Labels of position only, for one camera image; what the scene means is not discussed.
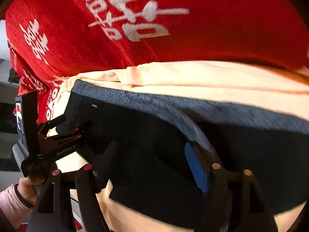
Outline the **person's left hand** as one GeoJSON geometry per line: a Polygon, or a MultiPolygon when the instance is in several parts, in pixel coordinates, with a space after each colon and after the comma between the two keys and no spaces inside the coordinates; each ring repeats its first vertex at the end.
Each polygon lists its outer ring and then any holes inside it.
{"type": "Polygon", "coordinates": [[[28,177],[21,176],[17,186],[17,191],[21,197],[30,204],[35,204],[38,193],[35,189],[36,185],[40,185],[45,181],[41,175],[30,175],[28,177]]]}

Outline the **pink sleeved left forearm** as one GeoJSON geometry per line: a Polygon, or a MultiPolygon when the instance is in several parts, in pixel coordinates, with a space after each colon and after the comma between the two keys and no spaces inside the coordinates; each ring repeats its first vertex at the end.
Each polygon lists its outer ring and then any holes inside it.
{"type": "Polygon", "coordinates": [[[5,227],[18,229],[23,220],[29,216],[34,208],[18,191],[18,184],[12,184],[1,191],[1,223],[5,227]]]}

